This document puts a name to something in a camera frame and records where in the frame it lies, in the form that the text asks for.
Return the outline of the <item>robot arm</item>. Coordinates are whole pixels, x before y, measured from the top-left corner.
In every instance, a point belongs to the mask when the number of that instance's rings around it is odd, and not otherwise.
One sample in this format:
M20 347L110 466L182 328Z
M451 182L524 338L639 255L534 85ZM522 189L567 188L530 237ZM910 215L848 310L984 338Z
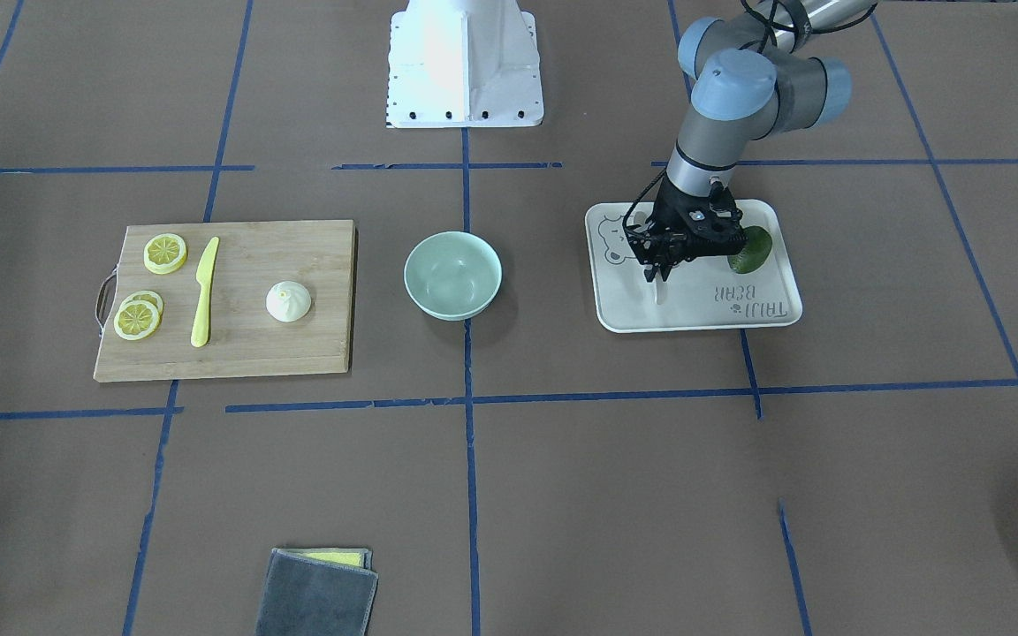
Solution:
M813 37L859 25L873 1L759 1L731 20L703 18L679 41L679 66L694 81L690 109L666 168L653 180L647 220L623 217L623 233L648 282L683 262L740 261L758 243L730 189L746 146L823 125L851 101L840 61L797 51Z

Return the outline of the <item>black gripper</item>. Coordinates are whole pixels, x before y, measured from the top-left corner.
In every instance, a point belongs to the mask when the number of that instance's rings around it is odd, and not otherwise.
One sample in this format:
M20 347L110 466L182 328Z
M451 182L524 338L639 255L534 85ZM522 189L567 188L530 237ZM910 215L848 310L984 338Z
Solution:
M665 282L672 269L696 258L732 256L746 245L738 209L730 189L719 176L706 178L703 196L682 192L665 172L651 181L658 186L651 216L631 224L640 203L635 199L625 213L625 238L635 259L646 267L646 281Z

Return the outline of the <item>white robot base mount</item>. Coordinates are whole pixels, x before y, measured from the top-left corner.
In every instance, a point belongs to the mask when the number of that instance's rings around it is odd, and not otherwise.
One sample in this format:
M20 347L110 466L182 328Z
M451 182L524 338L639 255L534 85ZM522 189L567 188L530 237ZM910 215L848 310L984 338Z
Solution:
M536 20L516 1L409 1L389 36L388 128L543 122Z

